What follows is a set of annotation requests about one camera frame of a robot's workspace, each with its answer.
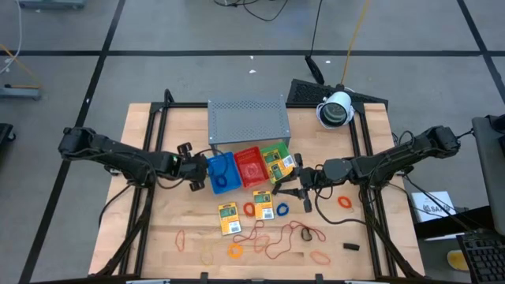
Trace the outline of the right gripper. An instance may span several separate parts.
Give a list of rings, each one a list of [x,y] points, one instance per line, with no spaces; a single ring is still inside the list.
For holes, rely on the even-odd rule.
[[[318,164],[315,168],[303,167],[303,160],[299,153],[288,155],[275,162],[275,185],[292,181],[297,178],[300,170],[300,183],[303,189],[273,189],[272,194],[286,194],[297,197],[303,201],[305,213],[312,212],[312,202],[309,199],[308,190],[317,190],[330,186],[329,180],[323,171],[323,165]]]

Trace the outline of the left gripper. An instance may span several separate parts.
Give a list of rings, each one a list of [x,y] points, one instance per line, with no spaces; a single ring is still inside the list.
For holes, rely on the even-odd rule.
[[[207,176],[208,161],[204,154],[196,153],[192,155],[190,152],[193,147],[190,142],[177,146],[178,154],[183,156],[179,176],[187,181],[190,181],[189,187],[192,192],[204,188],[204,179]]]

